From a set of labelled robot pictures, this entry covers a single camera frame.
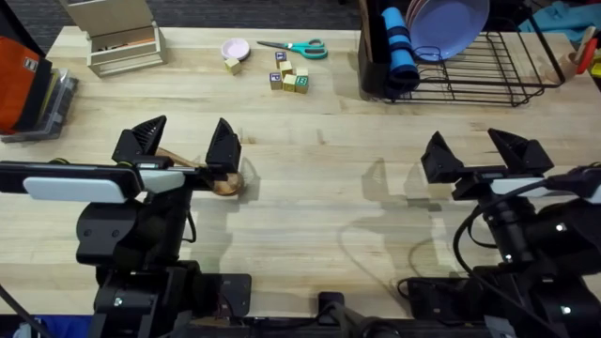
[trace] toy block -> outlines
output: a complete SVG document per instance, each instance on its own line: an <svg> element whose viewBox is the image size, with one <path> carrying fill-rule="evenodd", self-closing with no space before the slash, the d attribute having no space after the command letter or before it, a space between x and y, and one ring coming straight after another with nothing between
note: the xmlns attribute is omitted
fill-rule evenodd
<svg viewBox="0 0 601 338"><path fill-rule="evenodd" d="M270 84L271 84L271 90L282 89L282 74L271 73L270 74Z"/></svg>
<svg viewBox="0 0 601 338"><path fill-rule="evenodd" d="M309 76L309 70L306 68L297 68L297 76Z"/></svg>
<svg viewBox="0 0 601 338"><path fill-rule="evenodd" d="M286 61L285 52L275 52L275 67L280 68L280 62Z"/></svg>
<svg viewBox="0 0 601 338"><path fill-rule="evenodd" d="M296 75L287 74L284 77L284 90L294 93L296 82L297 82Z"/></svg>
<svg viewBox="0 0 601 338"><path fill-rule="evenodd" d="M232 75L236 75L242 70L242 65L236 58L230 57L225 60L225 68L232 73Z"/></svg>
<svg viewBox="0 0 601 338"><path fill-rule="evenodd" d="M290 61L282 61L280 62L280 72L282 72L282 77L285 79L286 75L294 75L292 72L292 63Z"/></svg>
<svg viewBox="0 0 601 338"><path fill-rule="evenodd" d="M295 89L297 93L307 94L309 90L309 77L308 76L297 76L297 82L295 83Z"/></svg>

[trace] dish rack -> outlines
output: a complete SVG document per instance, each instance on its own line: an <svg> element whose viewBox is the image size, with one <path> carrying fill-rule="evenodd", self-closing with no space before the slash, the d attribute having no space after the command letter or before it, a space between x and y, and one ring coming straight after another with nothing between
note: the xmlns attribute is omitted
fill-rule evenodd
<svg viewBox="0 0 601 338"><path fill-rule="evenodd" d="M486 26L502 26L502 31L482 32L462 53L438 62L423 61L420 51L413 50L413 58L420 73L418 87L398 98L387 97L384 89L390 66L390 52L385 38L383 21L375 17L369 20L369 29L362 29L359 50L360 79L362 91L370 100L386 100L392 103L407 102L463 102L492 103L517 107L531 98L541 96L547 88L556 88L565 81L557 59L532 14L528 19L534 28L536 46L546 57L546 69L537 67L531 53L532 34L528 42L519 33L517 25L506 18L489 18ZM372 56L367 56L365 32L371 36ZM388 55L377 58L377 55ZM546 74L554 74L555 82L548 81Z"/></svg>

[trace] blue tumbler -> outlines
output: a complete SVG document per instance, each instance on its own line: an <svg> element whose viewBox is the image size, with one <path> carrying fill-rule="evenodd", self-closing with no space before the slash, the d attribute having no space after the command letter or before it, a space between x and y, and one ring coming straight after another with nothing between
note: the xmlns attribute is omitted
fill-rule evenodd
<svg viewBox="0 0 601 338"><path fill-rule="evenodd" d="M405 27L400 10L389 7L382 11L388 43L391 51L391 67L386 89L391 99L415 90L419 85L420 73L413 62L409 30Z"/></svg>

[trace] wooden tabletop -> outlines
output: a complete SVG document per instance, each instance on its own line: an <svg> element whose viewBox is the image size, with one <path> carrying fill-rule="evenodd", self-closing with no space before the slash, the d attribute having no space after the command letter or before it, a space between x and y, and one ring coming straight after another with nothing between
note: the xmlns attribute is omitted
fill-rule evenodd
<svg viewBox="0 0 601 338"><path fill-rule="evenodd" d="M460 271L451 238L472 204L453 202L452 186L427 184L420 157L435 131L468 164L501 163L488 128L538 139L556 163L552 173L600 160L601 95L589 75L517 108L391 105L360 98L356 31L162 31L167 65L101 80L85 66L84 34L65 27L49 58L81 82L62 137L1 145L0 159L112 163L121 130L167 115L162 146L201 161L218 119L226 118L242 142L247 191L194 195L198 241L183 244L181 258L198 260L205 272L251 274L250 315L314 314L318 292L340 291L365 315L407 316L395 281ZM220 54L233 37L252 48L237 76L225 71ZM309 69L309 93L271 91L275 50L255 42L315 37L325 41L328 58L288 53L294 67ZM558 57L572 51L563 35L547 38ZM538 60L542 50L533 54ZM92 312L94 269L75 261L84 207L0 196L0 282L30 312ZM475 236L490 240L483 225ZM472 266L500 261L498 252L468 240L462 249ZM588 281L601 295L601 278ZM0 312L9 312L4 302Z"/></svg>

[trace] orange bag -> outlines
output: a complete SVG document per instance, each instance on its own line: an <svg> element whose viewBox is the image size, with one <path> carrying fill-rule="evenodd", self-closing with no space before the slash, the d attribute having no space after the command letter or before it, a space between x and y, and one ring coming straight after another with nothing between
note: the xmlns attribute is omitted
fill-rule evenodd
<svg viewBox="0 0 601 338"><path fill-rule="evenodd" d="M29 131L39 120L52 63L19 42L0 37L0 131Z"/></svg>

